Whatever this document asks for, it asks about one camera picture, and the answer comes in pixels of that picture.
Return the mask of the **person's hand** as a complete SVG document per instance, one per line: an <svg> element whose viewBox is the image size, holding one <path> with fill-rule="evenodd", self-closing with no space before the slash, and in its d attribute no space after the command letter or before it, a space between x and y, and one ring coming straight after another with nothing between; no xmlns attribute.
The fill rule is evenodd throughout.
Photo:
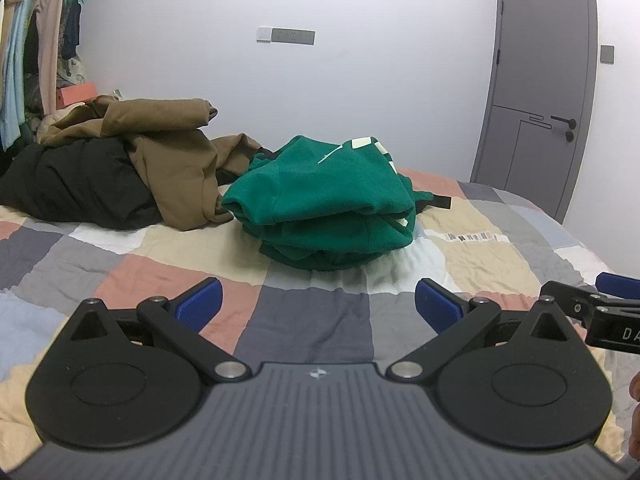
<svg viewBox="0 0 640 480"><path fill-rule="evenodd" d="M640 374L632 378L629 394L637 402L632 414L628 453L635 460L640 460Z"/></svg>

